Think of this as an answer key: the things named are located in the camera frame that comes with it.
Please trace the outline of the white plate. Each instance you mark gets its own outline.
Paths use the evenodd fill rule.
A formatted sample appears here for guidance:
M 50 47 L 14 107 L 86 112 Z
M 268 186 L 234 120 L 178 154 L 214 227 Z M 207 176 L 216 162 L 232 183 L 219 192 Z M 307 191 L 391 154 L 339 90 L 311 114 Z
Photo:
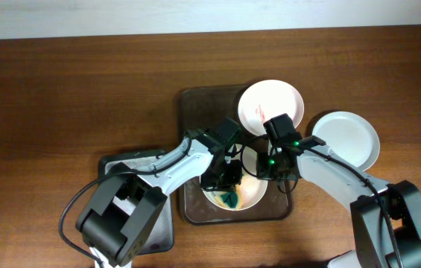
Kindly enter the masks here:
M 246 147 L 243 153 L 244 166 L 251 173 L 256 173 L 256 160 L 257 152 L 254 149 Z M 242 169 L 241 184 L 236 185 L 235 192 L 238 195 L 239 203 L 237 208 L 226 208 L 223 207 L 215 198 L 217 195 L 222 194 L 225 191 L 204 191 L 203 194 L 206 198 L 219 208 L 227 211 L 242 211 L 251 208 L 258 203 L 264 196 L 268 186 L 268 181 L 257 179 L 254 176 L 249 175 L 245 170 Z

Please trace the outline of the green yellow sponge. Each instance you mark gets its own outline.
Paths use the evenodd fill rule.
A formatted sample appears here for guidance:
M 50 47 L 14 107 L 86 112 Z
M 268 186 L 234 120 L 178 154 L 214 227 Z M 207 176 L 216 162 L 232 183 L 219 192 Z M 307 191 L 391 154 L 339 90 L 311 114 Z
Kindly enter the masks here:
M 217 195 L 215 199 L 226 208 L 237 208 L 239 203 L 239 198 L 235 191 L 223 192 Z

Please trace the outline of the grey-white plate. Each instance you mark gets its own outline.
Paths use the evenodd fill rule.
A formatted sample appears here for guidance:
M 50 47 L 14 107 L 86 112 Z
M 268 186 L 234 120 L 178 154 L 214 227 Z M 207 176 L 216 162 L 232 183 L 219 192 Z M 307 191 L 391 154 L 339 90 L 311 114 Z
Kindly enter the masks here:
M 377 161 L 381 150 L 379 136 L 363 117 L 352 112 L 330 112 L 317 120 L 312 135 L 323 139 L 341 158 L 361 170 Z

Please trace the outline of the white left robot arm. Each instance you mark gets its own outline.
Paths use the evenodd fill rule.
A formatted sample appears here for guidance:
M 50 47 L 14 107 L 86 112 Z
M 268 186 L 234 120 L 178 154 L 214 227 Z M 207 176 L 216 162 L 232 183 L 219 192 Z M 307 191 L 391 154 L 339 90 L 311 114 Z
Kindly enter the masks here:
M 96 253 L 99 267 L 124 266 L 142 250 L 169 195 L 197 177 L 205 191 L 233 191 L 241 181 L 233 159 L 241 127 L 225 118 L 216 130 L 189 130 L 182 143 L 141 167 L 118 163 L 98 179 L 98 188 L 75 224 Z

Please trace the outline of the pink plate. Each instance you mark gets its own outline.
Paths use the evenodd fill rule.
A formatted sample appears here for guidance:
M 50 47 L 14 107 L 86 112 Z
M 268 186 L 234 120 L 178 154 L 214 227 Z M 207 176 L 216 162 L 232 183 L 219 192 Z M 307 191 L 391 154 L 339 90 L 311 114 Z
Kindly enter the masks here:
M 287 114 L 297 127 L 303 119 L 303 97 L 291 84 L 281 80 L 262 80 L 249 86 L 238 101 L 238 119 L 245 130 L 264 135 L 263 123 Z

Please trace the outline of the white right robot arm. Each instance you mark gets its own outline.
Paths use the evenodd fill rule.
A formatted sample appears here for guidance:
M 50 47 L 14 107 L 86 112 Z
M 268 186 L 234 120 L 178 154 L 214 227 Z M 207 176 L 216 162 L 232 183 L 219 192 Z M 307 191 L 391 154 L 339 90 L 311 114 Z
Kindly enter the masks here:
M 421 268 L 421 193 L 413 183 L 371 176 L 316 136 L 260 153 L 256 172 L 273 181 L 303 178 L 350 213 L 355 249 L 326 267 Z

